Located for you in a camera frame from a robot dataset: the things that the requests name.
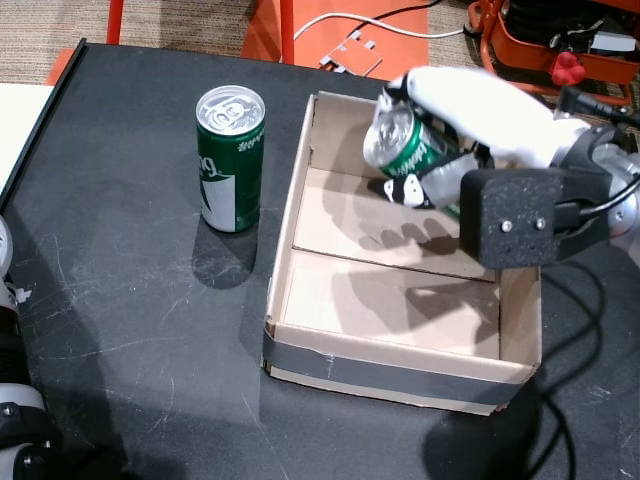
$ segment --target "robotic hand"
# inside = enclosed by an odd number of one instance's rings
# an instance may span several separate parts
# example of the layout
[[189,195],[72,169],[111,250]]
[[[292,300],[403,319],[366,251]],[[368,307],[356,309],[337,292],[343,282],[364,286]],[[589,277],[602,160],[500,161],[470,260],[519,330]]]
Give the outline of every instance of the robotic hand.
[[13,243],[0,217],[0,478],[68,478],[55,454],[59,434],[31,386],[15,288],[6,279]]
[[[452,67],[419,67],[390,82],[374,125],[398,104],[440,123],[460,148],[370,187],[411,207],[459,202],[461,247],[481,264],[543,265],[611,238],[640,264],[640,155],[620,128],[640,126],[640,118],[574,88],[562,92],[554,114],[482,69]],[[592,127],[575,113],[608,123]],[[368,136],[380,135],[375,143],[388,133]]]

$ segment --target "white object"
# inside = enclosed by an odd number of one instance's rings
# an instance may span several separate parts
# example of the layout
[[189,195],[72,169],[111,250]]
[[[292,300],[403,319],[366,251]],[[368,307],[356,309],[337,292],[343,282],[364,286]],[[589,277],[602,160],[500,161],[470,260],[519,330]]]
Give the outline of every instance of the white object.
[[0,191],[53,87],[0,83]]
[[[418,67],[407,73],[407,94],[456,131],[489,147],[497,161],[548,167],[556,152],[589,128],[577,118],[554,120],[532,96],[481,68]],[[403,77],[389,84],[399,88]],[[381,95],[376,114],[391,102]]]
[[454,30],[453,32],[446,32],[446,33],[418,33],[418,32],[411,32],[409,30],[403,30],[402,28],[394,27],[393,25],[389,25],[387,23],[380,22],[380,21],[375,20],[373,18],[363,17],[362,15],[356,15],[354,13],[332,12],[332,13],[325,13],[324,15],[320,15],[319,17],[316,17],[313,20],[310,20],[309,22],[305,23],[300,28],[300,30],[298,30],[295,33],[295,35],[293,36],[293,39],[297,40],[298,37],[300,37],[300,35],[302,35],[304,32],[306,32],[313,25],[315,25],[316,23],[321,22],[323,20],[326,20],[327,18],[350,18],[351,20],[358,20],[360,22],[369,22],[370,24],[376,25],[376,26],[378,26],[380,28],[385,28],[385,29],[390,30],[392,32],[400,33],[401,35],[408,35],[410,37],[417,37],[417,38],[436,39],[436,38],[451,37],[453,35],[459,35],[459,34],[462,33],[462,29]]
[[633,52],[636,39],[627,34],[611,17],[606,17],[604,25],[593,37],[591,48],[610,52]]

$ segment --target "aluminum can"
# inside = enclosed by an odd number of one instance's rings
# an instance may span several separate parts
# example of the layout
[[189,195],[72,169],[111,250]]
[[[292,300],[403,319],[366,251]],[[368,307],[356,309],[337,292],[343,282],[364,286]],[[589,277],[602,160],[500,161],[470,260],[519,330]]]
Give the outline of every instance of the aluminum can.
[[217,87],[198,101],[196,119],[202,217],[216,230],[245,230],[260,217],[264,101],[246,87]]
[[437,162],[454,146],[421,122],[405,103],[382,113],[369,127],[362,153],[365,161],[389,177],[404,177]]

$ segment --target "can label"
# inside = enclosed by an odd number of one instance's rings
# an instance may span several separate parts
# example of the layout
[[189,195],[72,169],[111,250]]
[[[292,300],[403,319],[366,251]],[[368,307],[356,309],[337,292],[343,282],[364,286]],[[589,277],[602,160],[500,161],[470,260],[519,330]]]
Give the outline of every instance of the can label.
[[442,158],[439,146],[434,145],[433,135],[422,124],[417,125],[414,134],[406,147],[393,161],[381,168],[392,178],[406,177],[410,173],[417,173]]
[[244,230],[260,216],[264,126],[252,133],[233,139],[199,132],[202,215],[218,230]]

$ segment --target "black table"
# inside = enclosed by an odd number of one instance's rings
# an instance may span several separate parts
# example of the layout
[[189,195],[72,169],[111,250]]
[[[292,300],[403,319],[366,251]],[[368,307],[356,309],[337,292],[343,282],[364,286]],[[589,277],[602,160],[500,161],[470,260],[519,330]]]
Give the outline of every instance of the black table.
[[[268,378],[265,296],[307,98],[381,84],[103,45],[75,65],[5,217],[33,290],[31,372],[84,478],[640,477],[640,272],[622,252],[545,270],[543,366],[491,417]],[[262,217],[238,236],[199,217],[194,118],[233,83],[268,112]]]

